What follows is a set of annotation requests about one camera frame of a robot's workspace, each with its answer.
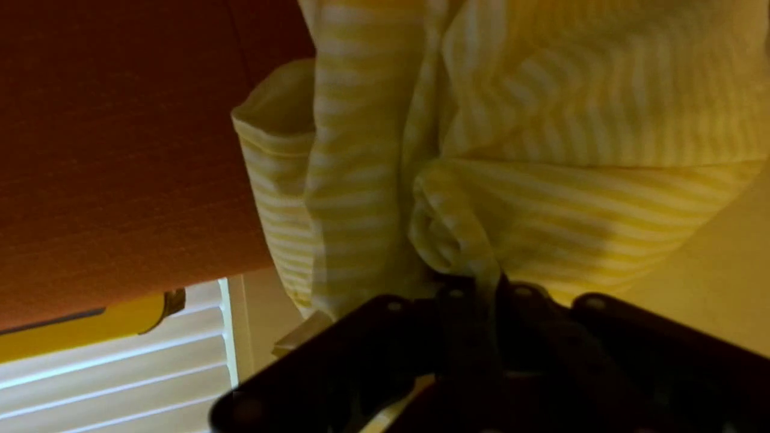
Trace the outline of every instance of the yellow striped fabric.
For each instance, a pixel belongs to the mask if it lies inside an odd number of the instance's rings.
[[[235,108],[303,313],[432,271],[625,291],[770,137],[761,0],[303,0],[315,60]]]

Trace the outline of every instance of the black object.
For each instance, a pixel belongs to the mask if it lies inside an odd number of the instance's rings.
[[[602,293],[503,280],[380,296],[224,395],[217,433],[350,433],[436,375],[395,433],[764,433],[770,360]]]

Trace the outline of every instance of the window blind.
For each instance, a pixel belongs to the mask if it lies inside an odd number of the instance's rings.
[[[226,280],[187,289],[184,311],[148,333],[0,365],[0,430],[208,430],[235,385]]]

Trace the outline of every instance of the window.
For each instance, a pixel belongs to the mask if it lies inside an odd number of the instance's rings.
[[[0,430],[208,430],[237,382],[230,330],[226,280],[208,280],[148,333],[4,362]]]

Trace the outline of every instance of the fabric fold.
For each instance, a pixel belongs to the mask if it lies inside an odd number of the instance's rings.
[[[755,0],[303,0],[317,58],[235,112],[290,297],[436,273],[631,291],[767,155]]]

